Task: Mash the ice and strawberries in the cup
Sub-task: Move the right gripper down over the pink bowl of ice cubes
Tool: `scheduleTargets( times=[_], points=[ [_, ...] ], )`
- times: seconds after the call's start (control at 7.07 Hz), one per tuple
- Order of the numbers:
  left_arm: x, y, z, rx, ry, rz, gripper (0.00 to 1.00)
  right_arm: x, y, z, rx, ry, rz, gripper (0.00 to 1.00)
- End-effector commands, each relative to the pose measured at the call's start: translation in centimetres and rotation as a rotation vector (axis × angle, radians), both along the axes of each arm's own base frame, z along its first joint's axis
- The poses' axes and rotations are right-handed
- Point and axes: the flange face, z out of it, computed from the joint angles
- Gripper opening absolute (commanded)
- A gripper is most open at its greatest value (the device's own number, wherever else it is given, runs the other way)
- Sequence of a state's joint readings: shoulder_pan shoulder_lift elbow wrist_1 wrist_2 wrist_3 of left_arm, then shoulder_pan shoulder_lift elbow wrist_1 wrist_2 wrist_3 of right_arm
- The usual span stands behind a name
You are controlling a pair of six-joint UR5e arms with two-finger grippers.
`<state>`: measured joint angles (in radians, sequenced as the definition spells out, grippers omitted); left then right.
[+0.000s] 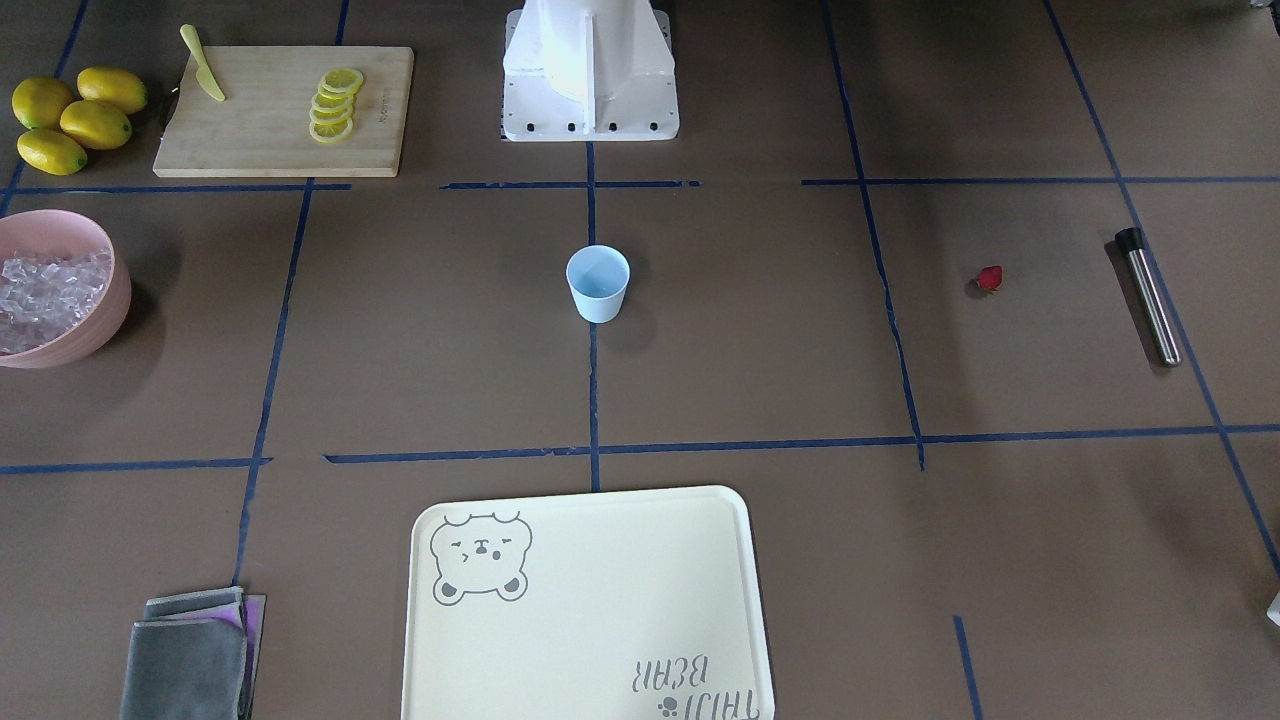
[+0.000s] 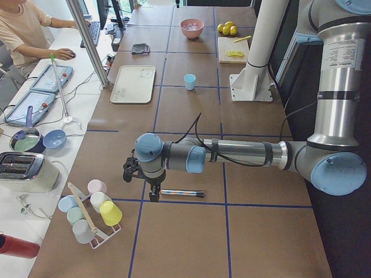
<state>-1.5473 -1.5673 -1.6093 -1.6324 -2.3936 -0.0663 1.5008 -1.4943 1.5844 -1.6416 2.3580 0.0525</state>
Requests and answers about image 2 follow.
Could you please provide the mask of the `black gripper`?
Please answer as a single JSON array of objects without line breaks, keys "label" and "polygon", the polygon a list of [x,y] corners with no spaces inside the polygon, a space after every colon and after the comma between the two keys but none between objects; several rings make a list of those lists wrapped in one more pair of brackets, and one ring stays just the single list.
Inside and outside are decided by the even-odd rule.
[{"label": "black gripper", "polygon": [[166,178],[166,173],[162,173],[159,177],[155,177],[155,178],[147,177],[146,178],[146,181],[150,184],[150,187],[151,187],[150,193],[149,193],[150,202],[159,201],[161,183],[165,180],[165,178]]}]

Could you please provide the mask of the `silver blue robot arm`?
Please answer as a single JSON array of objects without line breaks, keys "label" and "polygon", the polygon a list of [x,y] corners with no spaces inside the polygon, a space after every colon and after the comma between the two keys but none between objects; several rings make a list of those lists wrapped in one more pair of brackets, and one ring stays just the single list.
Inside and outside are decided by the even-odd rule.
[{"label": "silver blue robot arm", "polygon": [[146,133],[136,140],[123,179],[146,180],[150,200],[157,202],[167,170],[201,173],[206,162],[232,162],[295,172],[329,195],[355,191],[367,176],[353,131],[369,35],[369,1],[300,1],[298,43],[323,44],[314,133],[305,141],[277,144],[196,136],[171,142]]}]

